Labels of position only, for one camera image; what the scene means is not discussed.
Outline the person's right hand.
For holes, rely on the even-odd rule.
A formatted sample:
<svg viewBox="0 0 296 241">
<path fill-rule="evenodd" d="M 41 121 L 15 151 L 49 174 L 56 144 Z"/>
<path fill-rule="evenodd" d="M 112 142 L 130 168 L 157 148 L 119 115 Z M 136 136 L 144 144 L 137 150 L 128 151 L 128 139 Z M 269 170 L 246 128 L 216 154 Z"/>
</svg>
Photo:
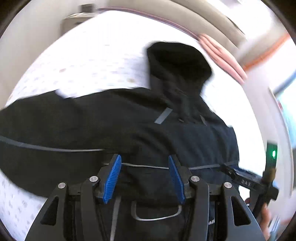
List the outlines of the person's right hand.
<svg viewBox="0 0 296 241">
<path fill-rule="evenodd" d="M 261 221 L 259 222 L 259 226 L 261 228 L 261 231 L 264 235 L 265 240 L 268 240 L 270 238 L 270 232 L 269 232 L 270 221 L 271 221 L 271 212 L 269 211 L 267 204 L 264 203 L 261 208 Z"/>
</svg>

